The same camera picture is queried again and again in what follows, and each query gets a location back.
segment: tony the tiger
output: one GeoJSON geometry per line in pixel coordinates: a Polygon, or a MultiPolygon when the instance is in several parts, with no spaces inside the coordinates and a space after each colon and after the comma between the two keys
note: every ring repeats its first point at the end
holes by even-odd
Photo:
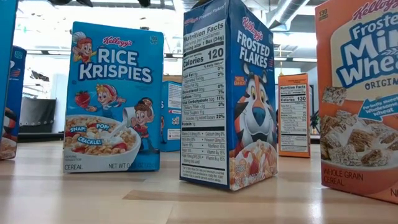
{"type": "Polygon", "coordinates": [[[267,83],[267,72],[255,75],[248,65],[243,65],[247,75],[246,92],[236,103],[234,110],[234,125],[238,135],[236,148],[229,152],[230,157],[238,153],[252,142],[261,140],[274,144],[276,136],[275,115],[269,104],[264,85],[267,83]]]}

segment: kellogg's logo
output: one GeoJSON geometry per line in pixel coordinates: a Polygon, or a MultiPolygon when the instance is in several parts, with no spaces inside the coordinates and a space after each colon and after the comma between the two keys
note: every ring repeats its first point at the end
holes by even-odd
{"type": "Polygon", "coordinates": [[[102,43],[103,43],[103,44],[106,44],[106,45],[108,45],[108,44],[116,44],[116,45],[118,45],[119,47],[123,47],[123,48],[132,45],[132,41],[131,41],[131,40],[120,40],[120,37],[112,37],[112,36],[110,36],[110,37],[105,37],[105,38],[102,40],[102,43]]]}
{"type": "Polygon", "coordinates": [[[363,16],[380,10],[387,12],[388,10],[395,9],[396,7],[398,7],[398,0],[375,0],[372,3],[367,2],[356,12],[354,12],[353,20],[362,19],[363,16]]]}
{"type": "Polygon", "coordinates": [[[186,21],[184,21],[184,25],[188,25],[190,23],[195,23],[197,20],[199,20],[199,18],[189,18],[186,21]]]}
{"type": "Polygon", "coordinates": [[[242,20],[242,25],[244,27],[244,29],[248,30],[250,33],[253,34],[253,39],[256,41],[262,40],[262,32],[256,30],[256,28],[254,28],[254,23],[252,21],[250,21],[250,19],[248,17],[243,17],[242,20]]]}

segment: wooden table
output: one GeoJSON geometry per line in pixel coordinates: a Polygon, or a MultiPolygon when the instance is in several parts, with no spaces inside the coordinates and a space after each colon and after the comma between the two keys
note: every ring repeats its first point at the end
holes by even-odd
{"type": "Polygon", "coordinates": [[[159,172],[64,175],[62,142],[20,144],[0,161],[0,223],[398,223],[398,205],[322,187],[312,149],[231,193],[179,181],[177,152],[162,153],[159,172]]]}

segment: orange cereal box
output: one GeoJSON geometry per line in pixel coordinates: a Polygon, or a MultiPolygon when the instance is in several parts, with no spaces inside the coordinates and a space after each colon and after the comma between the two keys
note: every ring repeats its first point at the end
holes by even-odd
{"type": "Polygon", "coordinates": [[[315,19],[322,184],[398,203],[398,0],[329,0],[315,19]]]}

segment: blue cereal box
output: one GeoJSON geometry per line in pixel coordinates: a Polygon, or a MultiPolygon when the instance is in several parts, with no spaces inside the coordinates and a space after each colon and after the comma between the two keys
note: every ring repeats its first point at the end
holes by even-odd
{"type": "Polygon", "coordinates": [[[0,159],[12,159],[16,155],[21,114],[22,89],[24,87],[26,50],[13,46],[6,109],[3,119],[0,159]]]}
{"type": "Polygon", "coordinates": [[[14,38],[15,18],[17,16],[17,0],[0,1],[0,118],[6,106],[8,74],[10,69],[12,40],[14,38]]]}
{"type": "Polygon", "coordinates": [[[181,84],[163,82],[160,150],[177,151],[181,147],[181,84]]]}
{"type": "Polygon", "coordinates": [[[180,179],[238,190],[277,173],[272,33],[240,0],[184,14],[180,179]]]}
{"type": "Polygon", "coordinates": [[[64,172],[159,170],[163,34],[72,30],[64,172]]]}

